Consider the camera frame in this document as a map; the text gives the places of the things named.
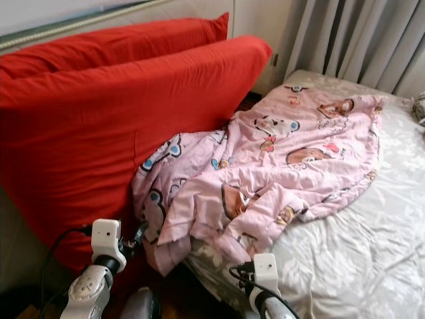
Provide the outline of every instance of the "wooden floor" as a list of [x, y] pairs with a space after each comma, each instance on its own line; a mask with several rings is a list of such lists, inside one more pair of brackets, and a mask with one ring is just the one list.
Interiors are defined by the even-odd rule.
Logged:
[[[184, 265], [176, 267], [167, 278], [152, 269], [143, 274], [142, 286], [148, 286], [159, 297], [163, 319], [235, 319], [238, 314], [217, 301]], [[131, 292], [111, 298], [105, 319], [118, 318]]]

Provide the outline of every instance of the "gray bed sheet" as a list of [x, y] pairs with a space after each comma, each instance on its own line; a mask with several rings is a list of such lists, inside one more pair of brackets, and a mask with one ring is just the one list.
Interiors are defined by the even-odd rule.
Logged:
[[[340, 96], [384, 94], [381, 168], [369, 189], [337, 214], [295, 221], [270, 249], [279, 289], [301, 318], [425, 318], [425, 138], [408, 101], [336, 78], [299, 70], [286, 84]], [[185, 261], [219, 300], [249, 308], [232, 265], [193, 240]]]

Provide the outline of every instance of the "red pillowcase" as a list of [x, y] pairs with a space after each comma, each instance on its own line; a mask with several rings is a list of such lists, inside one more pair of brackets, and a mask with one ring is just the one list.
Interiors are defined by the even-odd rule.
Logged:
[[215, 20], [179, 19], [74, 35], [0, 58], [0, 75], [85, 70], [177, 53], [226, 39], [228, 13]]
[[[130, 182], [138, 165], [178, 132], [221, 127], [270, 54], [264, 41], [240, 37], [2, 81], [1, 182], [47, 245], [97, 218], [122, 217], [133, 229]], [[89, 238], [70, 235], [57, 257], [77, 270], [91, 253]]]

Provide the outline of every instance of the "gray curtain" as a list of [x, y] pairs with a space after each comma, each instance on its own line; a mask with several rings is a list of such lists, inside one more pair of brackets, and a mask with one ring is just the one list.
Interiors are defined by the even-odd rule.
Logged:
[[425, 90], [425, 0], [295, 0], [290, 11], [279, 81], [302, 68], [406, 97]]

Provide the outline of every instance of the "pink comforter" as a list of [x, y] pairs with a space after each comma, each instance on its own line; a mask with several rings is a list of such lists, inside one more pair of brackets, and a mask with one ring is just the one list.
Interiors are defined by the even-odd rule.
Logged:
[[190, 253], [190, 236], [248, 261], [294, 217], [350, 204], [375, 178], [384, 102], [281, 86], [222, 130], [166, 142], [132, 183], [150, 265], [167, 274]]

